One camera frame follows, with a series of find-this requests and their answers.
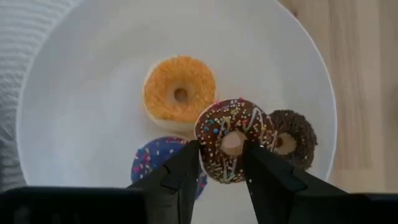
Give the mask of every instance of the colorful sprinkles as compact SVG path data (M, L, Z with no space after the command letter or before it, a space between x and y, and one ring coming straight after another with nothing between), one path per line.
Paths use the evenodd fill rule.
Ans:
M162 166L168 159L180 151L187 142L177 137L158 138L139 148L134 156L131 168L131 181L143 179L154 169ZM203 192L207 184L207 175L199 167L198 186L195 198Z
M217 101L199 117L195 136L206 173L223 184L244 181L242 157L220 149L222 139L232 131L240 131L248 140L273 150L275 131L263 110L243 98Z

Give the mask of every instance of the donut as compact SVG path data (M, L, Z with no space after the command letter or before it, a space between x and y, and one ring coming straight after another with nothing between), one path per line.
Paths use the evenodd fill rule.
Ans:
M156 124L173 132L191 131L200 113L214 103L213 72L201 60L172 57L150 69L144 108Z
M275 152L295 167L310 168L318 145L311 124L292 110L276 110L270 116L277 131Z
M194 132L203 169L222 184L244 181L244 140L258 142L264 150L272 150L275 144L270 117L242 98L211 105L198 118Z
M167 159L178 153L184 145L188 143L182 138L175 136L162 137L154 139L144 146L140 147L136 152L131 168L131 182L132 184L143 179L147 174L150 174L154 169L165 164ZM203 192L207 184L207 175L202 171L201 167L198 170L198 186L195 198Z

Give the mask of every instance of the orange sprinkled donut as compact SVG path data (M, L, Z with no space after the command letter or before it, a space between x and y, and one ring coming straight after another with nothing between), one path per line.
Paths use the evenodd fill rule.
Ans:
M200 113L215 100L211 70L189 56L177 56L149 70L144 84L144 108L149 117L169 131L192 130Z
M195 125L201 163L206 173L222 184L244 181L243 142L256 142L273 150L276 132L270 116L244 99L217 102Z

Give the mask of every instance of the white plate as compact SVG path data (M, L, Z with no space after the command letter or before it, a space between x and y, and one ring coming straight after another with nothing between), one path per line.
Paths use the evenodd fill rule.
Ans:
M311 38L275 1L84 1L35 59L19 108L19 155L30 185L125 187L137 147L165 133L141 106L150 65L191 55L221 97L304 114L318 136L313 175L336 146L328 72ZM256 223L245 183L210 181L193 223Z

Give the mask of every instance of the orange sugar coating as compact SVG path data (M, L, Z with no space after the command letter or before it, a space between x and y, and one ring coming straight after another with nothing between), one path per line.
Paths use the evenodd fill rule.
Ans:
M187 101L170 99L176 86L188 92ZM193 123L213 104L216 83L211 70L189 56L177 56L160 62L144 87L144 103L157 119Z

